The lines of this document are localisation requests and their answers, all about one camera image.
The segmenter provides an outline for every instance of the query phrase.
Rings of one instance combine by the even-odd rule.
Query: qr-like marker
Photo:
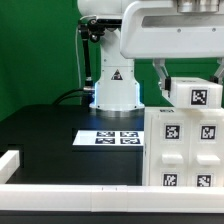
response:
[[[181,82],[192,83],[192,82],[196,82],[196,81],[193,81],[193,80],[182,80]]]
[[[160,110],[161,113],[174,113],[173,110]]]
[[[165,139],[180,139],[180,126],[166,125]]]
[[[197,176],[197,187],[211,187],[212,175],[198,175]]]
[[[201,140],[215,140],[216,126],[202,126]]]
[[[207,105],[208,90],[192,90],[191,105]]]
[[[128,138],[134,138],[134,137],[138,137],[138,132],[136,131],[122,131],[120,132],[120,136],[125,138],[125,137],[128,137]]]
[[[97,138],[95,141],[95,144],[112,145],[112,144],[115,144],[115,139],[114,138]]]
[[[122,145],[140,145],[139,138],[121,138]]]
[[[115,137],[114,131],[98,131],[97,137]]]
[[[163,174],[163,186],[166,187],[177,186],[177,174]]]

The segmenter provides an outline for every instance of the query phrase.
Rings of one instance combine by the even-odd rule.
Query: black table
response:
[[[81,106],[24,107],[0,122],[0,155],[20,148],[23,163],[8,184],[141,185],[141,146],[72,146],[72,142],[80,129],[141,131],[143,125],[143,116],[103,118]],[[0,211],[0,223],[223,224],[224,216]]]

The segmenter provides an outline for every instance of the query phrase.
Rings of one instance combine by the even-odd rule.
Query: stack of white blocks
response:
[[[179,79],[176,83],[173,82],[169,93],[170,96],[174,96],[174,93],[178,95],[178,92],[181,92],[179,85],[183,87],[185,83],[182,94],[184,98],[172,98],[174,106],[178,105],[178,108],[157,107],[145,110],[143,185],[222,187],[224,185],[224,110],[220,108],[222,86],[208,82],[205,91],[206,81],[202,81],[200,85],[200,80],[197,80],[198,86],[193,82],[192,87],[191,80],[195,79],[185,82],[180,80],[184,81]]]

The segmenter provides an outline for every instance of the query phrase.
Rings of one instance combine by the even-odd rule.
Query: white block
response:
[[[0,185],[0,210],[91,211],[92,186]]]
[[[223,213],[224,188],[128,187],[128,212]]]
[[[186,186],[190,127],[184,111],[145,109],[143,185]]]
[[[127,187],[99,186],[94,188],[92,211],[127,212]]]
[[[5,184],[19,167],[19,151],[9,150],[0,158],[0,184]]]
[[[192,113],[188,186],[223,186],[223,119],[223,109],[196,110]]]
[[[163,97],[176,108],[220,109],[222,89],[199,78],[172,78],[171,90],[162,91]]]
[[[162,161],[164,164],[168,165],[178,165],[184,163],[183,156],[180,154],[163,154]]]
[[[197,161],[202,166],[219,166],[221,160],[215,155],[197,155]]]

